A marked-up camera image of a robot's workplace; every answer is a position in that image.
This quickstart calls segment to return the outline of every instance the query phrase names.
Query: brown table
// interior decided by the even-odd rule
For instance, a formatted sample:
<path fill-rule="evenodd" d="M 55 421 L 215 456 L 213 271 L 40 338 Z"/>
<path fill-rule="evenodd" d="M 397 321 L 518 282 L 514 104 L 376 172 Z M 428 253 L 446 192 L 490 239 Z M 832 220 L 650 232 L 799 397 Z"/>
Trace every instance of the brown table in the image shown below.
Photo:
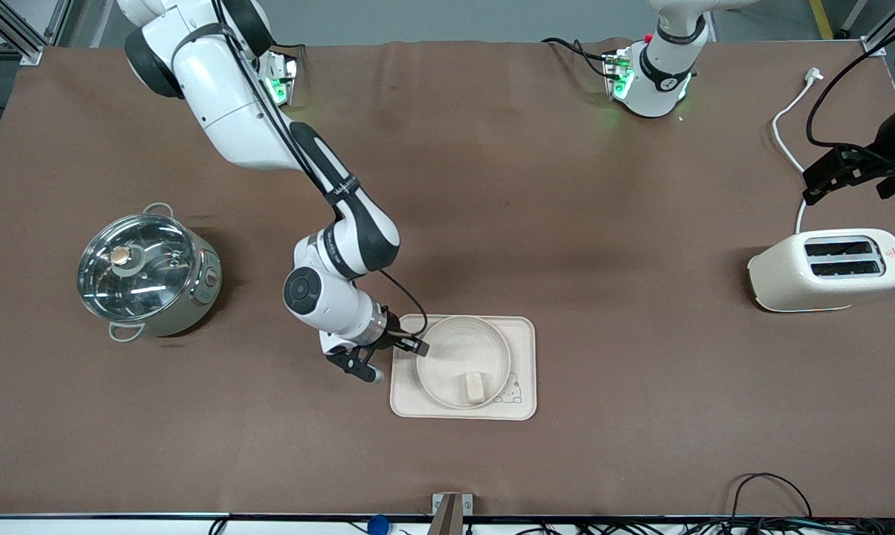
<path fill-rule="evenodd" d="M 231 166 L 122 51 L 50 48 L 0 126 L 0 512 L 415 512 L 464 490 L 491 514 L 721 513 L 736 477 L 769 470 L 818 515 L 895 516 L 895 291 L 776 315 L 745 271 L 793 230 L 801 190 L 769 119 L 811 65 L 859 50 L 709 45 L 659 120 L 549 45 L 309 51 L 295 118 L 399 224 L 393 274 L 432 313 L 536 324 L 539 407 L 519 423 L 400 418 L 387 386 L 325 362 L 280 297 L 295 241 L 331 219 L 307 179 Z M 816 94 L 783 119 L 804 163 Z M 866 61 L 817 132 L 868 142 L 893 109 Z M 77 261 L 153 201 L 217 247 L 224 290 L 195 331 L 117 345 L 80 304 Z M 871 186 L 804 217 L 862 226 L 895 233 Z M 800 512 L 772 485 L 745 498 Z"/>

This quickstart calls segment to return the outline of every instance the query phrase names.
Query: tiled floor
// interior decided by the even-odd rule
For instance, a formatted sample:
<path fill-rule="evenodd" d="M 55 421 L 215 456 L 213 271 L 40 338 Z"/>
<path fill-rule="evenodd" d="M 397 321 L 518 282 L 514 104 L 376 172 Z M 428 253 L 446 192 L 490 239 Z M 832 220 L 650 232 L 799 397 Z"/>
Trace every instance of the tiled floor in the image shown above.
<path fill-rule="evenodd" d="M 259 0 L 279 42 L 370 45 L 388 41 L 539 41 L 561 36 L 599 41 L 638 38 L 654 30 L 655 14 L 644 0 Z M 84 0 L 68 44 L 122 47 L 134 28 L 114 0 Z M 831 24 L 853 2 L 824 0 Z M 874 0 L 853 34 L 868 30 L 895 0 Z M 762 0 L 739 11 L 718 11 L 721 41 L 818 39 L 807 0 Z M 8 98 L 17 65 L 0 62 L 0 105 Z"/>

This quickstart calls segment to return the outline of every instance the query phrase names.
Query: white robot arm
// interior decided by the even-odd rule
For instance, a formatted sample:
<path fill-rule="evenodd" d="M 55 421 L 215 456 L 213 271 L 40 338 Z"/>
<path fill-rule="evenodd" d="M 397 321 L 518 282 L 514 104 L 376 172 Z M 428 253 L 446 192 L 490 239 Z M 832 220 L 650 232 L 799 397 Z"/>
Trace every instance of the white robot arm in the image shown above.
<path fill-rule="evenodd" d="M 685 97 L 691 68 L 708 42 L 704 13 L 749 6 L 758 0 L 648 0 L 658 11 L 651 41 L 638 41 L 616 52 L 611 60 L 609 91 L 631 112 L 661 117 Z"/>
<path fill-rule="evenodd" d="M 255 0 L 118 0 L 142 24 L 125 51 L 134 73 L 153 91 L 185 99 L 213 146 L 247 169 L 307 173 L 335 221 L 299 241 L 284 302 L 319 331 L 329 361 L 369 383 L 383 373 L 369 365 L 375 349 L 426 345 L 400 330 L 397 316 L 353 283 L 393 263 L 400 237 L 391 219 L 311 126 L 292 121 L 268 96 L 251 62 L 272 45 Z M 365 358 L 359 355 L 365 349 Z"/>

